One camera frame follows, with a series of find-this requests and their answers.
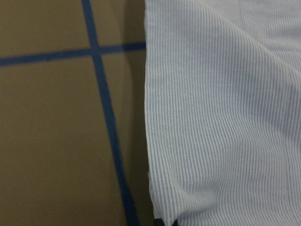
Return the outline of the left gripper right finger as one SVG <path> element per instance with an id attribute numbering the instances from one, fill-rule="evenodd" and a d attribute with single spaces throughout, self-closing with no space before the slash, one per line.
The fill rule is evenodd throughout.
<path id="1" fill-rule="evenodd" d="M 172 226 L 179 226 L 178 221 L 176 220 L 176 221 L 172 224 Z"/>

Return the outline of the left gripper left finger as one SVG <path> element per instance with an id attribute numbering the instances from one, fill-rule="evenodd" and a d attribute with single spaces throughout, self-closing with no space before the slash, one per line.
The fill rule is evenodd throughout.
<path id="1" fill-rule="evenodd" d="M 165 226 L 163 220 L 161 218 L 156 218 L 153 220 L 153 225 L 154 226 Z"/>

